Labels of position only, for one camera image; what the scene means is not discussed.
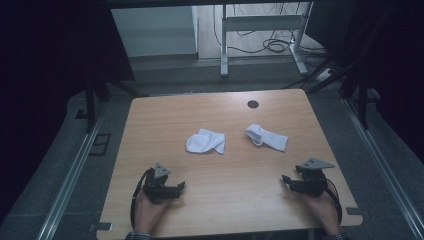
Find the aluminium rail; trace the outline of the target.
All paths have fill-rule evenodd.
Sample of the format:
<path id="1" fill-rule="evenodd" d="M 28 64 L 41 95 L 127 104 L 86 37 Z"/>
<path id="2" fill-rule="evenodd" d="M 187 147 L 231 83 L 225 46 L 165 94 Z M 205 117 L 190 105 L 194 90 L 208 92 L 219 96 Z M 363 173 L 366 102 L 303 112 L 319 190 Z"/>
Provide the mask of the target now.
<path id="1" fill-rule="evenodd" d="M 346 99 L 342 99 L 341 102 L 345 106 L 353 125 L 367 147 L 376 168 L 380 172 L 383 181 L 387 185 L 391 195 L 398 205 L 404 219 L 414 235 L 414 238 L 416 240 L 424 240 L 424 219 L 418 213 L 410 197 L 402 188 L 399 180 L 390 168 L 386 157 L 383 155 L 371 132 L 360 122 L 358 118 L 359 112 L 355 109 L 354 104 L 350 100 Z"/>
<path id="2" fill-rule="evenodd" d="M 74 188 L 78 182 L 81 171 L 88 158 L 92 144 L 94 143 L 95 137 L 97 136 L 98 130 L 103 122 L 108 106 L 108 103 L 103 103 L 99 106 L 94 126 L 84 135 L 83 142 L 78 149 L 77 155 L 72 161 L 72 165 L 65 175 L 45 221 L 37 234 L 36 240 L 53 240 Z"/>

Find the long white sock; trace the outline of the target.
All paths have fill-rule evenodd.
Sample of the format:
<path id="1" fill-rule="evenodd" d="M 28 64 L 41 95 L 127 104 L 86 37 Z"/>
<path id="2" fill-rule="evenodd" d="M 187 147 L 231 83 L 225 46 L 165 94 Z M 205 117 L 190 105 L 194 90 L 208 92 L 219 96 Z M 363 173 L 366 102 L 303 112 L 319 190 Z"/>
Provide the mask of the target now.
<path id="1" fill-rule="evenodd" d="M 251 138 L 252 142 L 256 146 L 262 146 L 263 144 L 266 144 L 275 150 L 281 152 L 286 151 L 288 137 L 285 135 L 280 135 L 265 130 L 258 124 L 251 124 L 248 126 L 245 130 L 245 134 Z"/>

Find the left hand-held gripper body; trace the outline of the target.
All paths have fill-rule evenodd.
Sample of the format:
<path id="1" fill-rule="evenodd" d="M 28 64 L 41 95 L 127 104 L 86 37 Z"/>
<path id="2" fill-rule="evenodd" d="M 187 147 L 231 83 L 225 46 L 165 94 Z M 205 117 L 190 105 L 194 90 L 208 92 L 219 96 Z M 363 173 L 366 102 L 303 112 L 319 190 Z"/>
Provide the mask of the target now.
<path id="1" fill-rule="evenodd" d="M 165 186 L 171 171 L 160 163 L 146 171 L 143 193 L 153 202 L 160 200 L 162 193 L 172 193 Z"/>

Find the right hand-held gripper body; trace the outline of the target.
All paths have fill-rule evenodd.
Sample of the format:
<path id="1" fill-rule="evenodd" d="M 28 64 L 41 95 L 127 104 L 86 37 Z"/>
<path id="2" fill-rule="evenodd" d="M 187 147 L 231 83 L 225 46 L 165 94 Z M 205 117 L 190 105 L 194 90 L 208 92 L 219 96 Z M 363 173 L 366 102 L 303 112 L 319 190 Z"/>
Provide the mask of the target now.
<path id="1" fill-rule="evenodd" d="M 306 194 L 319 196 L 328 186 L 323 170 L 334 167 L 334 164 L 310 158 L 304 163 L 295 166 L 295 170 L 301 175 L 303 180 L 294 185 L 303 186 Z"/>

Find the person's left hand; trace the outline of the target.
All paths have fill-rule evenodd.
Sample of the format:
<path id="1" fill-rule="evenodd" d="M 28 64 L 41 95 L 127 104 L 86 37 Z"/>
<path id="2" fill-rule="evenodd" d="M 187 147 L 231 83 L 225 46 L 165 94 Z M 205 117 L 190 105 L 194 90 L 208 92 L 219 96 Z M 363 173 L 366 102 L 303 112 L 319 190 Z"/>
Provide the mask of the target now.
<path id="1" fill-rule="evenodd" d="M 169 200 L 152 202 L 140 191 L 136 197 L 133 231 L 135 233 L 152 233 L 170 204 Z"/>

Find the white metal desk frame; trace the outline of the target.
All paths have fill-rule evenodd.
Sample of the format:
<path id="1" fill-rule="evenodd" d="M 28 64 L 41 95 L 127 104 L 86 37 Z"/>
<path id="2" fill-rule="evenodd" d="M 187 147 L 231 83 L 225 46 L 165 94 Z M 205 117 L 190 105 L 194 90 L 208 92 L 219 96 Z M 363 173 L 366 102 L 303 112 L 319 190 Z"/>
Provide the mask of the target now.
<path id="1" fill-rule="evenodd" d="M 301 75 L 306 76 L 308 70 L 300 56 L 300 43 L 309 19 L 309 13 L 313 3 L 309 2 L 302 14 L 278 15 L 278 16 L 243 16 L 228 17 L 226 5 L 223 5 L 223 17 L 221 20 L 221 55 L 220 74 L 228 76 L 228 53 L 227 33 L 236 31 L 272 31 L 294 30 L 296 37 L 289 43 L 289 50 Z"/>

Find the person's right hand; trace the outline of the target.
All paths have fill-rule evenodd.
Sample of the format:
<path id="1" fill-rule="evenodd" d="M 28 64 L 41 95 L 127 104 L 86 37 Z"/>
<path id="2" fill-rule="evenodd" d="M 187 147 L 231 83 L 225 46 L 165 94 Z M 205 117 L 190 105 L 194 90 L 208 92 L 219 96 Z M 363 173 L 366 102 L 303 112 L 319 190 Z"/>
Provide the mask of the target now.
<path id="1" fill-rule="evenodd" d="M 333 199 L 327 192 L 323 192 L 318 197 L 303 195 L 312 215 L 321 223 L 325 233 L 333 236 L 342 232 L 338 221 L 338 212 Z"/>

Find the black metal stand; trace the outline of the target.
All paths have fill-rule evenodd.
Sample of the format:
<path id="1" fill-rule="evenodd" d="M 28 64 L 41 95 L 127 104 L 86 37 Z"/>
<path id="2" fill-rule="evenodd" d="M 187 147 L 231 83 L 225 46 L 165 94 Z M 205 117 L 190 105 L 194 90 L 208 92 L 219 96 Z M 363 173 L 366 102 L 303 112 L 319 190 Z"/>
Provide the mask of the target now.
<path id="1" fill-rule="evenodd" d="M 365 77 L 364 65 L 361 60 L 353 60 L 347 66 L 339 69 L 325 80 L 319 82 L 315 86 L 309 88 L 307 93 L 314 93 L 322 88 L 332 84 L 333 82 L 342 79 L 345 80 L 339 89 L 341 98 L 350 98 L 355 90 L 358 90 L 357 100 L 357 119 L 360 124 L 368 130 L 366 107 L 368 100 L 368 83 Z"/>
<path id="2" fill-rule="evenodd" d="M 112 77 L 109 77 L 102 73 L 96 73 L 89 71 L 86 77 L 86 116 L 87 116 L 87 132 L 90 133 L 94 129 L 96 123 L 95 103 L 94 95 L 97 95 L 101 102 L 108 102 L 111 98 L 111 92 L 109 91 L 107 84 L 110 83 L 115 87 L 127 92 L 135 98 L 148 97 L 147 93 L 142 93 L 130 86 L 124 84 L 122 81 L 118 81 Z"/>

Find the white power strip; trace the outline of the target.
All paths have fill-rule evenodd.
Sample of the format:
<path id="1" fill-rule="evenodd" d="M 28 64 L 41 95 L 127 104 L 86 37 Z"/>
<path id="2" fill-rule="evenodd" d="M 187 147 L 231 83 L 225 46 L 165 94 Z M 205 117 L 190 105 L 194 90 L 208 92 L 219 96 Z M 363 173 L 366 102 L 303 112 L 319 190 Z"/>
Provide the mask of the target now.
<path id="1" fill-rule="evenodd" d="M 333 69 L 326 68 L 322 73 L 320 73 L 317 76 L 316 80 L 318 82 L 322 82 L 322 81 L 326 80 L 327 78 L 329 78 L 333 73 L 334 73 Z"/>

